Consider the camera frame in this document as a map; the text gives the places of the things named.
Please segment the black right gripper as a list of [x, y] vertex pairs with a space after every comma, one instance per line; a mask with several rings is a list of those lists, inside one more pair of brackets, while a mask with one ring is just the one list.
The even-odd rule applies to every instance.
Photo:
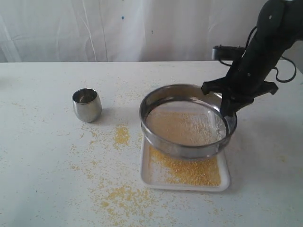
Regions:
[[254, 98], [277, 92], [277, 85], [265, 79], [283, 53], [283, 40], [252, 40], [241, 60], [230, 68], [226, 77], [205, 81], [201, 90], [204, 95], [210, 92], [222, 94], [220, 113], [222, 116], [233, 116], [252, 104]]

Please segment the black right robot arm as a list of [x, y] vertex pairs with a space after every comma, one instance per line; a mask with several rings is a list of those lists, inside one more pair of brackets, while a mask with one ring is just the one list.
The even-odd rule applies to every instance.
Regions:
[[205, 95], [220, 93], [220, 113], [231, 116], [266, 93], [275, 94], [278, 86], [266, 81], [286, 50], [303, 39], [303, 2], [269, 0], [262, 7], [257, 25], [251, 30], [244, 48], [215, 46], [213, 58], [232, 61], [225, 77], [202, 84]]

